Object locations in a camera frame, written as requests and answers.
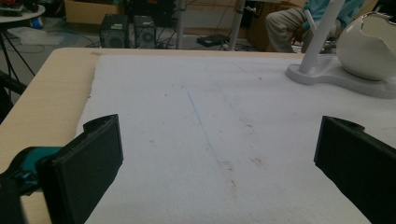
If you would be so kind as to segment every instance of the white round object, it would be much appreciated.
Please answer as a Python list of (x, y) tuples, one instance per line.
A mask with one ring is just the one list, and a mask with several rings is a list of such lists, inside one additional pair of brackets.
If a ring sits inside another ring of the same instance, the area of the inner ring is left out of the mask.
[(372, 12), (341, 33), (336, 52), (345, 70), (371, 80), (396, 77), (396, 24), (390, 18)]

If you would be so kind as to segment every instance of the black speaker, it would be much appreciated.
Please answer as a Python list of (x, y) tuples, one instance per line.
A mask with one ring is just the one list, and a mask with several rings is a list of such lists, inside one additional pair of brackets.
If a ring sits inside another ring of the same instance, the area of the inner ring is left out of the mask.
[(129, 49), (128, 17), (119, 14), (106, 14), (99, 31), (102, 48)]
[(155, 49), (156, 30), (150, 16), (134, 16), (134, 46), (137, 49)]

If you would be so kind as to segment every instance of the wooden table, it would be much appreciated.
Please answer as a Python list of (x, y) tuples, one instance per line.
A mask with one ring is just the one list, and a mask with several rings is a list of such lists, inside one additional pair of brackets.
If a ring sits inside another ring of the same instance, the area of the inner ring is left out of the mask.
[[(64, 146), (75, 137), (91, 92), (94, 67), (102, 54), (302, 58), (302, 54), (153, 50), (57, 49), (0, 125), (0, 173), (27, 147)], [(42, 193), (22, 197), (30, 223), (50, 223)]]

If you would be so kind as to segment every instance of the floor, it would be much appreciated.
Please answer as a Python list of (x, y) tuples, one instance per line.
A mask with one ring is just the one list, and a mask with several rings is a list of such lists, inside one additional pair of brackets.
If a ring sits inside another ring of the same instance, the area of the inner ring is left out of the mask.
[[(101, 48), (100, 38), (97, 32), (97, 27), (81, 24), (70, 24), (62, 18), (42, 18), (43, 29), (48, 36), (61, 36), (64, 39), (58, 45), (23, 45), (21, 40), (7, 33), (12, 45), (6, 41), (6, 49), (8, 57), (11, 61), (12, 67), (15, 70), (17, 79), (22, 83), (29, 85), (33, 80), (35, 74), (38, 72), (43, 63), (47, 60), (53, 50), (60, 48)], [(131, 46), (134, 48), (134, 34), (130, 29)], [(183, 49), (198, 49), (198, 50), (224, 50), (223, 46), (215, 46), (211, 48), (204, 47), (196, 43), (198, 35), (184, 35)], [(157, 39), (163, 42), (163, 46), (167, 49), (175, 49), (176, 34), (173, 29), (157, 28)], [(246, 39), (237, 39), (235, 50), (257, 51)], [(0, 69), (7, 72), (6, 57), (4, 54), (0, 55)], [(12, 102), (15, 104), (19, 95), (11, 94)]]

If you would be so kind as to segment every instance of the cardboard box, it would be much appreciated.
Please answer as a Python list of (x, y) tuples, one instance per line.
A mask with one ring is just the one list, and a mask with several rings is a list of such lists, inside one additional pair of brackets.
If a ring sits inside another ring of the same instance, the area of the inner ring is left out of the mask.
[(124, 3), (112, 5), (112, 0), (64, 0), (66, 21), (75, 23), (101, 24), (106, 14), (124, 14)]

